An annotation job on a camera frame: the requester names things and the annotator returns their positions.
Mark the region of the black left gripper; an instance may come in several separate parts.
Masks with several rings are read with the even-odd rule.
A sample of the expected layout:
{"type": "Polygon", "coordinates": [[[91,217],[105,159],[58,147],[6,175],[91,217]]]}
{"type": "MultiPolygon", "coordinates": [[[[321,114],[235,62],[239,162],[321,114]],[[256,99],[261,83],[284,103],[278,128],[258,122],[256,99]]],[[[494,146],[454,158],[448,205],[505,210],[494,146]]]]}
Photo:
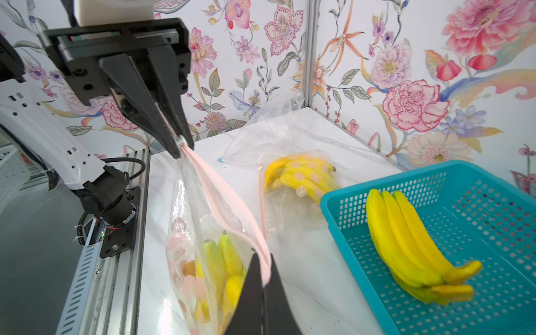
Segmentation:
{"type": "Polygon", "coordinates": [[[181,154],[170,128],[194,148],[181,104],[181,94],[188,91],[191,51],[188,29],[179,18],[49,29],[40,41],[83,104],[115,93],[122,97],[119,104],[127,118],[173,158],[181,154]]]}

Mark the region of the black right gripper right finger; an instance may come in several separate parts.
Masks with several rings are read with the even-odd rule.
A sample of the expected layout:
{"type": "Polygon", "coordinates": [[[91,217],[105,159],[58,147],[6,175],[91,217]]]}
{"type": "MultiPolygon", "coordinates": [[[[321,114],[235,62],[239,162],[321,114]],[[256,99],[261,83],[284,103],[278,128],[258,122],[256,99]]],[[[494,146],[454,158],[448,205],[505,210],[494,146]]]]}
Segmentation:
{"type": "Polygon", "coordinates": [[[302,335],[291,311],[288,299],[272,256],[271,278],[264,288],[263,334],[302,335]]]}

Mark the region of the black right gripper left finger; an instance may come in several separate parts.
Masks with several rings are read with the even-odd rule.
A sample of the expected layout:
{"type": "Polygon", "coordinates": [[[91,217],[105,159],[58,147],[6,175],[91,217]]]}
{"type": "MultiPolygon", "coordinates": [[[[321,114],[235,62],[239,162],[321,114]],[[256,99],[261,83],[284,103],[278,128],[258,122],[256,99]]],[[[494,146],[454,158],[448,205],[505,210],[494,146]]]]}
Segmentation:
{"type": "Polygon", "coordinates": [[[224,335],[261,335],[263,286],[258,254],[253,254],[237,308],[224,335]]]}

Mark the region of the pink dotted zip bag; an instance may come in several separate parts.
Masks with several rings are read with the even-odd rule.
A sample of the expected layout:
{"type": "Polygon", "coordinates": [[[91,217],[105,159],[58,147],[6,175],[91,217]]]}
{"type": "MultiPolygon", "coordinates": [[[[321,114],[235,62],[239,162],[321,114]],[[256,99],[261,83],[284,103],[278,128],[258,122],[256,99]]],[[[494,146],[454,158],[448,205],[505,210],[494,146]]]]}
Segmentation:
{"type": "Polygon", "coordinates": [[[252,257],[258,257],[264,288],[272,277],[271,255],[243,200],[184,136],[176,144],[166,246],[170,281],[190,334],[223,334],[252,257]]]}

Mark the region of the clear zip-top bag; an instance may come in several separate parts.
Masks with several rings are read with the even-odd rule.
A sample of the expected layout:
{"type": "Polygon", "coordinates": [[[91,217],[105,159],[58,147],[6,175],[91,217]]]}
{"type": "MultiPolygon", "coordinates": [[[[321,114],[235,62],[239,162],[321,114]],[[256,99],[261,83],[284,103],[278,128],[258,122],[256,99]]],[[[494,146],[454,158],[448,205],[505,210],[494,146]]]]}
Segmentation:
{"type": "Polygon", "coordinates": [[[298,89],[287,88],[277,93],[238,130],[219,161],[257,166],[279,156],[321,150],[349,172],[381,168],[399,171],[354,135],[304,107],[304,101],[298,89]]]}

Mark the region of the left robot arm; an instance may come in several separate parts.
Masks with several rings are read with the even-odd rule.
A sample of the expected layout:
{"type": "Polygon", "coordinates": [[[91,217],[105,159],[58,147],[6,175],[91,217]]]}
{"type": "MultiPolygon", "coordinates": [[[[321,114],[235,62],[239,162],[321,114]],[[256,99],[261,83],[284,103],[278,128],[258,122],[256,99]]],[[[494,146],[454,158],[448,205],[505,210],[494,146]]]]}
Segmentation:
{"type": "MultiPolygon", "coordinates": [[[[156,138],[175,159],[194,146],[181,105],[191,71],[188,38],[178,18],[40,34],[47,55],[84,105],[113,95],[120,115],[156,138]]],[[[1,128],[35,161],[47,163],[101,223],[121,227],[135,217],[137,209],[127,198],[128,177],[52,120],[7,40],[1,41],[1,128]]]]}

